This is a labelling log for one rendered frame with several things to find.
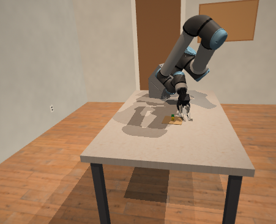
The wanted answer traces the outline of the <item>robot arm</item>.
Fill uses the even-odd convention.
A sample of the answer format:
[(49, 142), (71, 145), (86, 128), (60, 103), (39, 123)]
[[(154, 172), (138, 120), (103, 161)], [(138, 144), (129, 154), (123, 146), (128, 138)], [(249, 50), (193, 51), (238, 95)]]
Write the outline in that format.
[[(180, 88), (187, 90), (183, 69), (195, 81), (199, 81), (210, 72), (207, 64), (214, 51), (224, 43), (228, 36), (227, 32), (207, 15), (189, 18), (182, 28), (182, 34), (164, 65), (155, 73), (155, 77), (166, 87), (166, 92), (170, 95), (175, 94)], [(201, 43), (196, 52), (189, 45), (197, 36), (201, 38)]]

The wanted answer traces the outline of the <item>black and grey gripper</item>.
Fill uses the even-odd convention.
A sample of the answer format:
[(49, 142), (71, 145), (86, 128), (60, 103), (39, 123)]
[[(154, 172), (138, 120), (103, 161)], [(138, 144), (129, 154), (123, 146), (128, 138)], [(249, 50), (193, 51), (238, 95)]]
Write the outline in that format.
[[(181, 90), (182, 90), (182, 93), (181, 93)], [(177, 94), (179, 94), (177, 108), (183, 118), (184, 118), (184, 116), (182, 114), (182, 109), (183, 109), (182, 106), (185, 106), (185, 109), (187, 110), (187, 117), (189, 117), (189, 114), (190, 114), (190, 104), (189, 104), (190, 96), (189, 96), (189, 94), (186, 94), (185, 92), (187, 92), (187, 90), (185, 88), (180, 88), (177, 90)], [(180, 101), (180, 99), (181, 99), (181, 101)]]

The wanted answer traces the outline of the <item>orange flat mat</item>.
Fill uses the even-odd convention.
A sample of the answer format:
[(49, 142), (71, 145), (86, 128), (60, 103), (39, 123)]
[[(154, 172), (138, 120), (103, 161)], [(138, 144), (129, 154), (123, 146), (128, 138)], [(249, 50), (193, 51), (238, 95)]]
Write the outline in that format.
[(171, 120), (171, 116), (165, 116), (162, 124), (175, 124), (175, 125), (182, 125), (183, 117), (174, 117), (174, 121)]

